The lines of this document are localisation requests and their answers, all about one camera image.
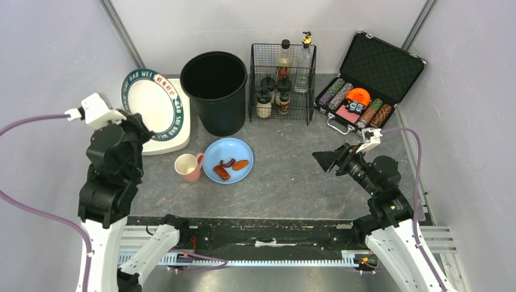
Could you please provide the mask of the white patterned rim plate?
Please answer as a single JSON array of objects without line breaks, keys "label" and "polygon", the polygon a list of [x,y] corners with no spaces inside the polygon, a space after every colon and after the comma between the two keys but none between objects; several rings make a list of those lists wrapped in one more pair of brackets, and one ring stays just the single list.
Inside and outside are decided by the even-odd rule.
[{"label": "white patterned rim plate", "polygon": [[130,114],[141,114],[149,130],[165,134],[173,124],[174,109],[171,100],[176,90],[162,74],[139,68],[126,75],[122,82],[120,98],[123,109]]}]

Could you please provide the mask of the small dark spice jar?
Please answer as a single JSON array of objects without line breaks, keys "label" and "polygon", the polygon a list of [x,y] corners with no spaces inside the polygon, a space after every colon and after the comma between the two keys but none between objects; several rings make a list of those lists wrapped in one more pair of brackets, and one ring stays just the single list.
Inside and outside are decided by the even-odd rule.
[{"label": "small dark spice jar", "polygon": [[287,115],[289,113],[289,107],[290,107],[290,94],[288,92],[280,93],[279,94],[279,103],[280,103],[279,112],[282,115]]}]

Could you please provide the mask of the spice jar black lid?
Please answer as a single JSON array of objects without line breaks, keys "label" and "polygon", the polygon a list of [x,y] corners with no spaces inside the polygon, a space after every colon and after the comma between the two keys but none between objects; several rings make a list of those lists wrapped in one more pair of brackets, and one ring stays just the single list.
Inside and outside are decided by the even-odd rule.
[{"label": "spice jar black lid", "polygon": [[287,94],[292,89],[292,82],[290,78],[286,75],[279,79],[276,83],[276,91],[278,94]]},{"label": "spice jar black lid", "polygon": [[268,118],[271,116],[271,93],[267,89],[263,89],[257,95],[256,113],[260,118]]},{"label": "spice jar black lid", "polygon": [[267,90],[270,93],[273,93],[276,90],[276,79],[271,75],[266,75],[260,81],[260,90]]}]

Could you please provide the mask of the clear bottle gold pump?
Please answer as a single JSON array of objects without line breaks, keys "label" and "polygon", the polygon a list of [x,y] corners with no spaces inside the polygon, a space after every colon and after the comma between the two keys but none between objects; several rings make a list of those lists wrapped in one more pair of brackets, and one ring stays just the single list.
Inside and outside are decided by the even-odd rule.
[{"label": "clear bottle gold pump", "polygon": [[296,59],[296,79],[294,82],[294,92],[305,94],[309,88],[309,75],[312,63],[312,55],[310,53],[310,45],[312,43],[311,32],[303,32],[305,35],[302,39],[302,47],[300,48]]}]

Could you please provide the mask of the sauce bottle red label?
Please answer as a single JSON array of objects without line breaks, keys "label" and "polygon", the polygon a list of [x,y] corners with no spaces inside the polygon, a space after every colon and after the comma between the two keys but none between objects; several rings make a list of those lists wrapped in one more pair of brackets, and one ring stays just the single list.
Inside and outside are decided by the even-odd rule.
[{"label": "sauce bottle red label", "polygon": [[290,54],[290,40],[284,39],[281,42],[281,49],[276,58],[277,80],[281,80],[289,75],[292,66],[292,58]]}]

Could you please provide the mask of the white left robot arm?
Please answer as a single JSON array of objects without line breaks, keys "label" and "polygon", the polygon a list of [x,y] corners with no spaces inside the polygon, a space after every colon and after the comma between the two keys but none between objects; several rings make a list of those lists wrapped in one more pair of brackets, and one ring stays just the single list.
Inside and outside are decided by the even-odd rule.
[{"label": "white left robot arm", "polygon": [[122,234],[144,175],[143,145],[154,133],[140,114],[117,114],[122,120],[97,129],[86,150],[90,165],[79,191],[78,216],[89,237],[83,242],[77,291],[142,291],[165,254],[189,238],[188,219],[167,214],[139,251],[118,264]]}]

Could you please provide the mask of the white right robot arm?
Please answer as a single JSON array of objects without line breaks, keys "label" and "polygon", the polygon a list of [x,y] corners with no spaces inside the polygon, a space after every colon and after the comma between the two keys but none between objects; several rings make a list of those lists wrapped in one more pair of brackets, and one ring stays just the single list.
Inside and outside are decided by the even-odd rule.
[{"label": "white right robot arm", "polygon": [[325,172],[350,176],[370,196],[370,213],[352,223],[354,240],[377,256],[402,291],[454,291],[399,189],[397,161],[382,155],[368,162],[360,147],[345,143],[336,150],[312,153]]}]

